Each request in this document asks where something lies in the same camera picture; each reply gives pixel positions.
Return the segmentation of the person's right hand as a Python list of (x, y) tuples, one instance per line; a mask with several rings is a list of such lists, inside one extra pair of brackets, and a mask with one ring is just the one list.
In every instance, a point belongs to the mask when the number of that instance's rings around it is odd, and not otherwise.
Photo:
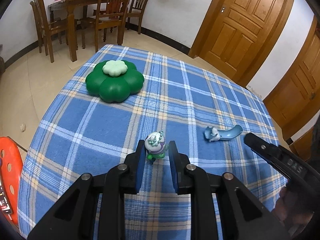
[(287, 187), (283, 187), (279, 193), (279, 198), (276, 201), (275, 207), (271, 213), (284, 225), (285, 220), (287, 219), (290, 210), (295, 205), (298, 199), (298, 195), (290, 190)]

